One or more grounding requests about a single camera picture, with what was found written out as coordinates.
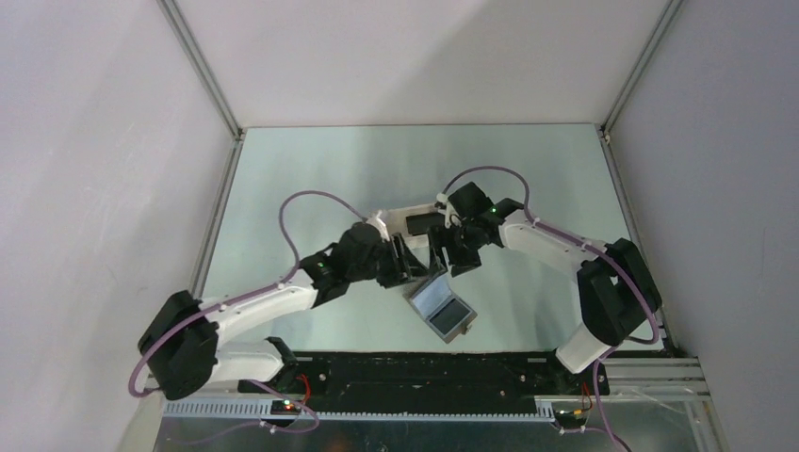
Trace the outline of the white plastic tray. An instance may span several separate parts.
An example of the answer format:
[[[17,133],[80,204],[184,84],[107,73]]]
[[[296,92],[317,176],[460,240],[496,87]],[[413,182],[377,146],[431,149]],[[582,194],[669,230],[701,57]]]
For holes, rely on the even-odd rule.
[[[393,234],[401,234],[410,249],[421,249],[429,246],[427,235],[410,236],[406,229],[405,218],[410,215],[427,212],[439,212],[443,214],[434,203],[420,204],[410,207],[378,210],[368,216],[367,224],[374,226],[385,240],[390,239]]]

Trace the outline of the black credit card stack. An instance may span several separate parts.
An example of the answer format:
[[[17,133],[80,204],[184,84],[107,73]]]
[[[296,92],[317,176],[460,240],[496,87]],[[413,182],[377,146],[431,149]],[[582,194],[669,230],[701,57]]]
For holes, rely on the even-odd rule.
[[[414,214],[405,218],[405,225],[410,236],[426,235],[430,228],[443,226],[445,216],[439,212]]]

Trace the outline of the single black credit card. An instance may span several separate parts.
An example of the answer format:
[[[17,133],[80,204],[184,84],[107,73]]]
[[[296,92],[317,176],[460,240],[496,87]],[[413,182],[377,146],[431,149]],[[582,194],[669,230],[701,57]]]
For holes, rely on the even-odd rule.
[[[470,315],[470,310],[459,300],[452,299],[430,319],[432,326],[441,334],[447,335]]]

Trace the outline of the silver metal card holder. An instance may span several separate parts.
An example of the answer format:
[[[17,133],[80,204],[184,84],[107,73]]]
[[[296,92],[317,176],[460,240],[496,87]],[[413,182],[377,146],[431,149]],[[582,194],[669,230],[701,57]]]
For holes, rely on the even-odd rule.
[[[457,336],[467,334],[477,312],[450,286],[445,270],[409,285],[403,296],[417,315],[437,337],[450,344]]]

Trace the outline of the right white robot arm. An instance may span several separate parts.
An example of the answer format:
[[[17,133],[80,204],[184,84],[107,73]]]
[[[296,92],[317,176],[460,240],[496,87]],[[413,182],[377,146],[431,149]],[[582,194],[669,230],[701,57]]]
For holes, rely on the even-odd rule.
[[[643,323],[650,325],[653,341],[659,341],[655,312],[660,295],[631,241],[606,243],[572,234],[534,216],[522,202],[492,202],[473,183],[437,194],[434,206],[444,217],[454,274],[475,267],[480,249],[495,245],[530,255],[577,286],[580,323],[555,348],[557,361],[547,370],[557,392],[575,392],[586,380],[585,369],[609,356]]]

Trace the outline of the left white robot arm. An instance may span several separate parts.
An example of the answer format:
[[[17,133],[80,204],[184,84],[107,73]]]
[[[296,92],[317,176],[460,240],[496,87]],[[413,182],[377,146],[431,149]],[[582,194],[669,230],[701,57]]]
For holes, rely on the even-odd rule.
[[[290,349],[280,339],[235,340],[273,319],[308,311],[344,296],[354,283],[383,288],[415,283],[429,273],[401,234],[384,238],[355,223],[338,241],[302,258],[279,282],[230,299],[196,299],[187,290],[168,297],[139,339],[138,371],[149,370],[168,400],[191,396],[206,384],[253,379],[286,392],[298,379]]]

